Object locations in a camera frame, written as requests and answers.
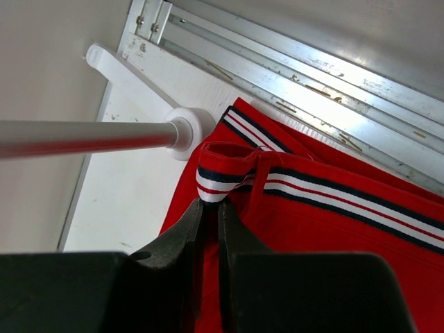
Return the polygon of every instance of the red garment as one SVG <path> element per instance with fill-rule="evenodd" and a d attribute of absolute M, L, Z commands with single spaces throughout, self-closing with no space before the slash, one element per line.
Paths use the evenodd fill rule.
<path fill-rule="evenodd" d="M 238 99 L 194 151 L 162 231 L 198 195 L 227 195 L 282 252 L 363 251 L 395 271 L 420 332 L 444 332 L 444 198 L 264 116 Z M 216 237 L 207 245 L 197 332 L 221 332 Z"/>

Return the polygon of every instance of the red fabric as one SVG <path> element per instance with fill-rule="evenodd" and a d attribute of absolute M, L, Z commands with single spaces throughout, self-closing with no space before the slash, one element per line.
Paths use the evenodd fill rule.
<path fill-rule="evenodd" d="M 242 221 L 268 246 L 285 252 L 325 252 L 357 250 L 382 256 L 395 271 L 413 319 L 420 332 L 444 330 L 444 255 L 424 248 L 396 234 L 357 221 L 332 210 L 295 202 L 281 196 L 262 194 L 264 184 L 288 185 L 289 188 L 323 200 L 336 200 L 352 209 L 387 218 L 398 225 L 407 225 L 396 216 L 379 212 L 372 205 L 353 202 L 347 196 L 303 189 L 284 180 L 267 180 L 271 167 L 284 167 L 307 177 L 334 182 L 371 198 L 390 202 L 433 219 L 436 228 L 444 226 L 444 198 L 381 171 L 311 137 L 292 130 L 256 111 L 238 99 L 234 106 L 242 114 L 265 128 L 292 153 L 252 147 L 227 123 L 221 121 L 214 132 L 194 151 L 173 196 L 161 232 L 171 227 L 198 197 L 196 170 L 201 168 L 228 175 L 246 175 L 255 170 L 253 192 L 234 191 L 229 194 Z M 248 130 L 249 135 L 256 135 Z M 218 194 L 222 191 L 211 190 Z M 254 219 L 248 218 L 255 212 Z M 432 241 L 444 241 L 442 233 L 419 230 Z M 216 237 L 210 235 L 205 253 L 203 312 L 197 332 L 221 332 L 218 294 L 218 251 Z"/>

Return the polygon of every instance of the metal pole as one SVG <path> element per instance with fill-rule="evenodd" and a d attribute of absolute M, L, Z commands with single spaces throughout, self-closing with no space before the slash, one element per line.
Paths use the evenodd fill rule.
<path fill-rule="evenodd" d="M 172 123 L 0 121 L 0 159 L 170 147 Z"/>

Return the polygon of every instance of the metal track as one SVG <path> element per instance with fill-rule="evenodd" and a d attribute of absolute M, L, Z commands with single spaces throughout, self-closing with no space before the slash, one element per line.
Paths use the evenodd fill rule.
<path fill-rule="evenodd" d="M 136 34 L 444 195 L 444 103 L 205 3 L 184 6 L 150 0 L 153 23 Z"/>

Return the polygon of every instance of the screw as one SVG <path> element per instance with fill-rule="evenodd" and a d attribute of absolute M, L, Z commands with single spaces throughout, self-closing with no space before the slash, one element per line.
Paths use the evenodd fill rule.
<path fill-rule="evenodd" d="M 153 25 L 151 26 L 151 31 L 153 31 L 154 33 L 158 33 L 159 29 L 159 24 L 153 23 Z"/>
<path fill-rule="evenodd" d="M 137 19 L 136 19 L 136 23 L 137 23 L 138 26 L 143 25 L 145 23 L 145 17 L 138 16 Z"/>

